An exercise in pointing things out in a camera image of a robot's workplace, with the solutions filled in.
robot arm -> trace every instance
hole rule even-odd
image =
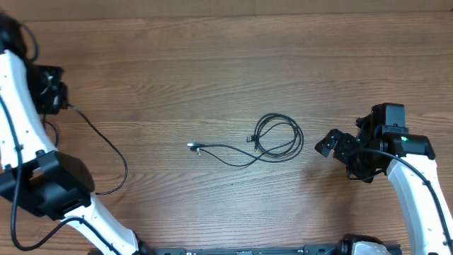
[[[370,115],[357,119],[356,125],[360,128],[357,137],[331,130],[315,150],[327,157],[333,149],[333,157],[346,165],[351,180],[371,183],[375,175],[384,172],[400,200],[411,253],[450,254],[448,229],[453,227],[453,219],[440,189],[429,139],[409,134],[404,106],[398,104],[374,106]],[[397,159],[415,167],[427,181]],[[434,190],[438,205],[428,186]]]
[[[20,25],[0,15],[0,149],[4,172],[0,195],[35,216],[48,216],[82,233],[102,254],[146,254],[146,244],[123,227],[94,193],[94,182],[80,159],[58,152],[46,135],[38,114],[57,114],[67,108],[67,88],[59,67],[37,66],[26,58]],[[18,161],[8,109],[22,162]],[[21,164],[22,176],[18,176]],[[14,188],[21,182],[20,192]]]

cable connector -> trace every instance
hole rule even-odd
[[[193,152],[196,152],[199,148],[203,147],[203,144],[199,144],[197,142],[189,142],[187,143],[187,147]]]
[[[256,135],[251,135],[247,137],[247,142],[255,142],[256,141]]]

wooden surface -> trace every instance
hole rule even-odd
[[[0,0],[22,21],[450,11],[453,0]]]
[[[71,102],[129,162],[124,188],[101,200],[152,247],[297,247],[357,233],[408,251],[385,176],[372,184],[349,181],[344,166],[314,145],[332,128],[357,132],[355,118],[374,104],[403,103],[411,132],[432,142],[452,207],[452,23],[453,13],[444,12],[29,26],[40,41],[39,63],[66,69]],[[270,112],[302,127],[305,145],[296,159],[236,169],[185,147],[198,141],[252,152],[246,136]],[[59,127],[61,151],[84,160],[97,191],[121,181],[121,161],[77,114],[50,120]],[[2,199],[0,208],[1,253],[19,254],[9,237],[11,204]],[[18,236],[32,244],[55,225],[20,211]],[[90,248],[64,227],[30,254]]]

wood grain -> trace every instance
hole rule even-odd
[[[453,0],[0,0],[21,21],[449,11]]]
[[[406,105],[407,126],[427,135],[453,204],[453,13],[163,18],[29,23],[40,64],[66,69],[71,102],[123,152],[130,177],[102,197],[153,247],[297,247],[369,234],[403,245],[401,209],[385,176],[348,181],[313,148],[330,129],[357,132],[355,117],[383,102]],[[269,112],[302,127],[302,154],[284,164],[227,167],[189,141],[245,143]],[[116,186],[121,161],[71,111],[50,118],[63,152],[86,162],[97,191]],[[216,151],[234,162],[247,158]],[[2,254],[10,203],[0,200]],[[55,222],[19,215],[32,244]],[[64,227],[31,254],[84,254]]]

wooden table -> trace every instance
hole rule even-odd
[[[164,18],[29,23],[40,64],[66,69],[71,102],[117,145],[129,166],[101,200],[152,247],[297,247],[368,234],[408,251],[406,226],[385,176],[349,181],[314,145],[332,128],[356,133],[378,103],[406,106],[427,135],[453,206],[453,13]],[[293,117],[304,149],[283,164],[225,166],[186,142],[245,143],[270,112]],[[50,118],[60,150],[83,159],[97,191],[122,179],[120,159],[74,112]],[[214,151],[245,162],[231,151]],[[0,200],[2,254],[11,204]],[[55,225],[20,210],[18,236],[34,244]],[[85,254],[70,227],[30,254]]]

